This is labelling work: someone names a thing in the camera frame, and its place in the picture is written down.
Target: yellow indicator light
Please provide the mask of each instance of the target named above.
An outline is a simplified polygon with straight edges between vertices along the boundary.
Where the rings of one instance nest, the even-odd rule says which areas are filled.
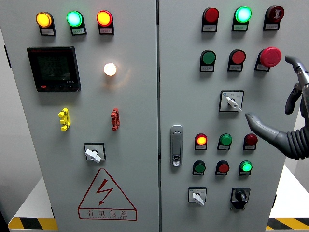
[[[207,142],[207,140],[206,140],[205,137],[199,137],[197,139],[197,144],[199,144],[199,145],[204,145],[206,142]]]
[[[52,17],[47,12],[39,12],[35,18],[37,24],[42,28],[47,28],[52,24]]]
[[[100,11],[97,14],[97,21],[101,26],[107,27],[112,23],[112,14],[109,11]]]
[[[108,76],[114,76],[117,71],[116,65],[108,63],[104,66],[104,73]]]

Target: red emergency stop button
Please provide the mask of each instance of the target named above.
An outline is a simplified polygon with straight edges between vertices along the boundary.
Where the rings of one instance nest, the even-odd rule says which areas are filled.
[[[279,64],[282,54],[276,47],[268,47],[261,52],[260,61],[265,67],[271,68]]]
[[[247,134],[243,141],[244,150],[256,150],[257,136],[255,134]]]
[[[227,175],[228,170],[230,170],[230,166],[225,160],[219,161],[216,167],[216,175]]]
[[[209,7],[204,12],[204,18],[209,23],[214,23],[218,21],[219,11],[217,8]]]
[[[282,6],[271,6],[266,11],[266,17],[272,23],[279,23],[284,17],[284,8]]]

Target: green push button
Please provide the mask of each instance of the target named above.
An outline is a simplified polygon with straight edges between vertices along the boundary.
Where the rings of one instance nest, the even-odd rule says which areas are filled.
[[[232,143],[232,136],[230,134],[223,134],[219,139],[220,143],[224,146],[229,146]]]
[[[202,173],[202,172],[204,172],[205,171],[205,166],[203,165],[203,164],[198,164],[197,166],[195,166],[195,171],[197,172],[197,173]]]
[[[205,64],[212,64],[216,60],[216,55],[212,51],[207,51],[204,53],[202,60]]]
[[[252,169],[252,164],[250,161],[246,160],[240,163],[240,169],[244,172],[249,172]]]

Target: warning sign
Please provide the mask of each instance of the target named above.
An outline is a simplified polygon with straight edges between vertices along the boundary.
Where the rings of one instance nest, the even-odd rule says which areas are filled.
[[[137,210],[112,176],[100,168],[78,206],[80,219],[137,220]]]

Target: white light bulb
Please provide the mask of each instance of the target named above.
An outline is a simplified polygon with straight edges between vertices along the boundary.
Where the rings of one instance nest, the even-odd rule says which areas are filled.
[[[113,63],[107,63],[104,66],[104,73],[108,76],[114,76],[117,71],[117,67]]]

